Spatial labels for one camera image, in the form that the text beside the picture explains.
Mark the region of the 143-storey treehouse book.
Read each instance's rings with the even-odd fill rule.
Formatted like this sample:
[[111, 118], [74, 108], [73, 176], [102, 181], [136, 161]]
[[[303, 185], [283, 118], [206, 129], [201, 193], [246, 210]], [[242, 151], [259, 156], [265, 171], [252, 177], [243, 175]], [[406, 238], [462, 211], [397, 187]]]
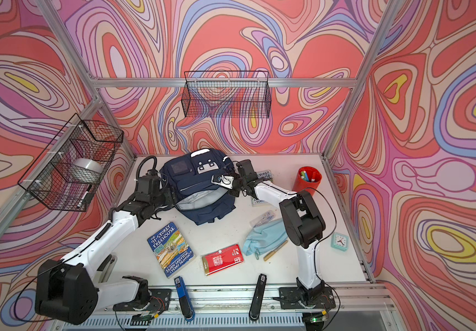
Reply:
[[[267, 180], [267, 181], [272, 181], [273, 180], [273, 174], [270, 170], [263, 170], [263, 171], [260, 171], [257, 173], [257, 176], [259, 179], [262, 179], [262, 180]], [[263, 201], [263, 200], [258, 200], [254, 197], [251, 198], [251, 204], [253, 207], [256, 207], [256, 206], [261, 206], [261, 205], [266, 205], [267, 202], [266, 201]]]

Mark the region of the navy blue backpack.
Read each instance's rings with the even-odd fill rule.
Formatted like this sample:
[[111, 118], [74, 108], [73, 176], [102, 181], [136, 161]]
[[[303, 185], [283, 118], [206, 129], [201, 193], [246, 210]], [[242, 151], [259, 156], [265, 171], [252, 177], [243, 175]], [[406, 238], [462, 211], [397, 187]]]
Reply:
[[160, 169], [169, 182], [177, 210], [200, 226], [223, 219], [235, 209], [235, 197], [214, 184], [214, 176], [235, 172], [229, 156], [221, 150], [203, 148], [167, 161]]

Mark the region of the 91-storey treehouse book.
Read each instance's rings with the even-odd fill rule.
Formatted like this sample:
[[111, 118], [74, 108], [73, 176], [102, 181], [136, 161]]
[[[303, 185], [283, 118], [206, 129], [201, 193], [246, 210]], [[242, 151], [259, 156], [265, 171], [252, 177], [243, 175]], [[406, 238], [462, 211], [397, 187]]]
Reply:
[[167, 278], [172, 277], [196, 257], [173, 222], [148, 237], [147, 242]]

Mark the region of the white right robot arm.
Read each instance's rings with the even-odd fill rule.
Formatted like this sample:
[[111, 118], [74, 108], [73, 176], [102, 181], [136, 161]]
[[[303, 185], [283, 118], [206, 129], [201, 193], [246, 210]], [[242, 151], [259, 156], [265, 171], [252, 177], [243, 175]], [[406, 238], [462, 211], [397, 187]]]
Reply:
[[297, 247], [299, 269], [296, 282], [300, 301], [320, 296], [325, 282], [319, 273], [316, 248], [323, 239], [326, 222], [311, 193], [286, 190], [260, 179], [249, 159], [236, 163], [230, 192], [244, 193], [279, 208], [286, 234]]

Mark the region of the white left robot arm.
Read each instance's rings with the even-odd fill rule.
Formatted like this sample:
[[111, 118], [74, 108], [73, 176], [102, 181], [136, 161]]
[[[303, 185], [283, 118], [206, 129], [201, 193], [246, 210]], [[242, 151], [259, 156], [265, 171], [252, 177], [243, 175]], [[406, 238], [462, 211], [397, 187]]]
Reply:
[[134, 193], [112, 208], [107, 222], [59, 261], [39, 268], [35, 312], [73, 325], [82, 324], [96, 310], [128, 306], [143, 310], [151, 301], [147, 280], [124, 276], [120, 281], [97, 283], [99, 267], [115, 248], [145, 221], [173, 205], [169, 187], [157, 170], [137, 175]]

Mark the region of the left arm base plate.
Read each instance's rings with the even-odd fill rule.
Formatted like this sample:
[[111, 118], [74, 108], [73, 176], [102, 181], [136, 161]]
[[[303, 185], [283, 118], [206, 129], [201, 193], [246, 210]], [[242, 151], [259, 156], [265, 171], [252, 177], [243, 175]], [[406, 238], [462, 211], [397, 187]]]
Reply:
[[163, 313], [169, 309], [171, 295], [171, 289], [149, 289], [147, 295], [137, 295], [133, 301], [115, 304], [113, 310], [115, 312]]

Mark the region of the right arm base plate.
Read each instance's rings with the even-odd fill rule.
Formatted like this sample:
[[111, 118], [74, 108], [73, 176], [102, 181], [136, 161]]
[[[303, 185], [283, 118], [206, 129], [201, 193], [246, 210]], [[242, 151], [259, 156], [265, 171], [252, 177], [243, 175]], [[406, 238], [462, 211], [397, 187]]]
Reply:
[[329, 311], [337, 307], [333, 291], [323, 287], [308, 293], [302, 288], [281, 287], [279, 296], [275, 300], [280, 303], [283, 310], [321, 309]]

